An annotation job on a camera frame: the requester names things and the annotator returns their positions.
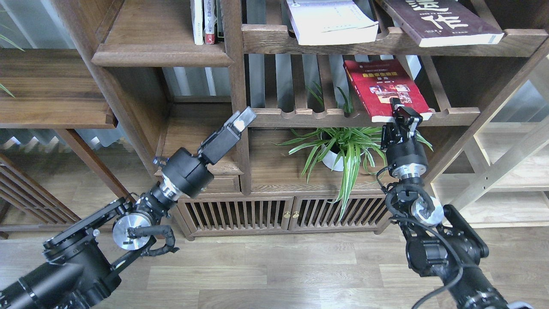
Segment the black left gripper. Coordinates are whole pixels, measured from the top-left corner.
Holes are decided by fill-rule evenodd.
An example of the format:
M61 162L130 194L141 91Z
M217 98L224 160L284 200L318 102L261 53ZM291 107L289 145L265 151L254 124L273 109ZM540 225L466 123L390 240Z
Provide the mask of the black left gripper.
M212 133L192 155L185 148L173 154L162 168L163 180L158 191L166 198L182 195L195 198L214 178L209 164L217 164L241 139L242 132L256 119L253 108L232 115L232 124L224 125Z

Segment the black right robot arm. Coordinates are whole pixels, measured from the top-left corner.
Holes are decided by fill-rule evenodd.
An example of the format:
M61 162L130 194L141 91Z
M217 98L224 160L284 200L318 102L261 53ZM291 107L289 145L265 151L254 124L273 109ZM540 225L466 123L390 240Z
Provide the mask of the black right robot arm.
M442 206L424 190L427 170L416 128L422 116L398 98L390 98L392 119L383 127L381 148L386 170L397 182L382 186L386 207L406 239L408 266L420 276L438 276L443 286L425 295L414 308L447 290L459 309L530 309L524 301L507 302L487 280L479 262L486 243L452 205Z

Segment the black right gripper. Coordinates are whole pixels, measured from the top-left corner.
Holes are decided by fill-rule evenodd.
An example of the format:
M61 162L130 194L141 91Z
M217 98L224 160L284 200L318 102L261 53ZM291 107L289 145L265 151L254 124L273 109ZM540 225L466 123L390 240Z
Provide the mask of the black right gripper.
M424 148L417 141L417 127L422 116L405 107L400 98L391 97L393 121L383 126L381 149L386 150L388 170L392 177L420 177L427 172Z

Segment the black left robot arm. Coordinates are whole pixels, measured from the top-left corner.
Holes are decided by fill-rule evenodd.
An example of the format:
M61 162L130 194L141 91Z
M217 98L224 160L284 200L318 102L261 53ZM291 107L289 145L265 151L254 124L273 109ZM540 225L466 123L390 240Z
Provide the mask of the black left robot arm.
M195 198L213 180L217 164L235 147L256 114L235 112L198 148L180 148L162 169L162 180L136 202L119 198L43 243L44 264L1 291L3 309L88 309L110 297L120 272L137 258L176 252L169 215L182 195Z

